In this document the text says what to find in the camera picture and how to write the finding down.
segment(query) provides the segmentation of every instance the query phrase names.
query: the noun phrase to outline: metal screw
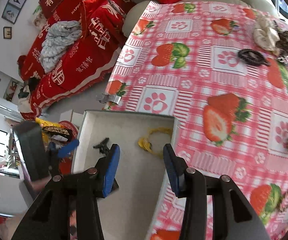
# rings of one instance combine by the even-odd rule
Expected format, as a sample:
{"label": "metal screw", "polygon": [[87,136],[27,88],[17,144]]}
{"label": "metal screw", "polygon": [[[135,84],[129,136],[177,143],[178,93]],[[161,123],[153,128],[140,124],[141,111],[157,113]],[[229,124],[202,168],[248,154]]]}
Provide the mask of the metal screw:
{"label": "metal screw", "polygon": [[194,174],[195,171],[196,171],[196,170],[195,170],[194,168],[192,168],[192,167],[186,168],[186,172],[187,172],[187,173]]}
{"label": "metal screw", "polygon": [[95,173],[97,173],[97,169],[96,168],[89,168],[87,170],[87,172],[88,172],[88,174],[95,174]]}
{"label": "metal screw", "polygon": [[55,181],[55,182],[58,182],[58,181],[60,181],[62,179],[62,176],[61,175],[55,175],[54,177],[53,177],[53,181]]}
{"label": "metal screw", "polygon": [[231,178],[227,175],[223,175],[222,176],[222,180],[225,181],[225,182],[229,182],[231,180]]}

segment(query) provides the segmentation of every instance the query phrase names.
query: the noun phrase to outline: white scrunchie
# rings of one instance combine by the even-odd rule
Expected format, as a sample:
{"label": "white scrunchie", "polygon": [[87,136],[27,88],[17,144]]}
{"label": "white scrunchie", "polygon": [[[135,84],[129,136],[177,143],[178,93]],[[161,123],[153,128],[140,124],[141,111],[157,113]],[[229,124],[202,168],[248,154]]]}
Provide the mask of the white scrunchie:
{"label": "white scrunchie", "polygon": [[260,15],[256,19],[254,41],[264,50],[274,51],[276,42],[280,40],[274,27],[274,23],[264,15]]}

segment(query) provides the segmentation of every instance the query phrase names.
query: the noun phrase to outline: pink checkered tablecloth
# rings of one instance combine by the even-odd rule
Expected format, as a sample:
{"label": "pink checkered tablecloth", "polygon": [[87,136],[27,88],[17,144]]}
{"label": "pink checkered tablecloth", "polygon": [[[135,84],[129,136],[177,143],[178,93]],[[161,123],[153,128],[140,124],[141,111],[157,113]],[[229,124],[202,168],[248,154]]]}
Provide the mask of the pink checkered tablecloth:
{"label": "pink checkered tablecloth", "polygon": [[[288,191],[288,72],[282,73],[283,67],[276,73],[276,67],[246,65],[236,57],[239,50],[250,48],[275,61],[254,43],[258,13],[220,2],[150,2],[108,83],[107,92],[122,96],[121,102],[106,106],[177,117],[176,154],[206,175],[229,175],[249,201],[252,194],[256,199],[262,189],[273,189],[272,184],[280,189],[281,198]],[[276,22],[288,30],[283,21]],[[229,93],[240,103],[241,98],[247,102],[247,109],[240,112],[244,116],[231,121],[224,110],[215,109],[220,105],[216,96]],[[235,132],[225,138],[218,135],[220,142],[210,134],[209,118],[214,114]],[[258,203],[251,204],[258,208]],[[177,199],[167,187],[152,233],[160,228],[180,230],[184,206],[185,199]],[[271,238],[280,239],[288,229],[288,208],[279,212],[275,203],[273,209],[260,216]],[[211,239],[211,198],[207,219],[206,239]]]}

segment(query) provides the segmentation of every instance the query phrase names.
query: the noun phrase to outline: floor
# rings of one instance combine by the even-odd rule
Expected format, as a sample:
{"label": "floor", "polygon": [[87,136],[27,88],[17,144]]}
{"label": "floor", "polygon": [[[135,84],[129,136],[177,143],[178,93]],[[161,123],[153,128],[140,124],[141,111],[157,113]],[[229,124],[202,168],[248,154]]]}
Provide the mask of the floor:
{"label": "floor", "polygon": [[101,110],[104,105],[96,100],[96,95],[104,93],[109,76],[110,74],[106,75],[102,82],[91,86],[80,94],[54,103],[46,110],[45,118],[51,122],[58,122],[60,114],[70,109],[80,114],[83,114],[85,110]]}

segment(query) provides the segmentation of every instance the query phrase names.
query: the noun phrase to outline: yellow string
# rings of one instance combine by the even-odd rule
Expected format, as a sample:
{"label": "yellow string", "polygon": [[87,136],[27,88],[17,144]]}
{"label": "yellow string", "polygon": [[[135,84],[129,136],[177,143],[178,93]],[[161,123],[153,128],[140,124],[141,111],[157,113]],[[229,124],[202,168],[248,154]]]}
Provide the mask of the yellow string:
{"label": "yellow string", "polygon": [[158,127],[158,128],[153,128],[153,129],[149,129],[148,130],[148,135],[147,136],[143,136],[138,140],[138,145],[144,149],[145,151],[148,151],[151,154],[157,155],[159,158],[163,158],[163,151],[160,152],[153,152],[152,151],[152,144],[149,142],[148,137],[153,134],[153,133],[157,133],[157,132],[161,132],[161,133],[166,133],[168,134],[171,138],[172,138],[172,133],[173,133],[173,129],[171,128],[166,128],[166,127]]}

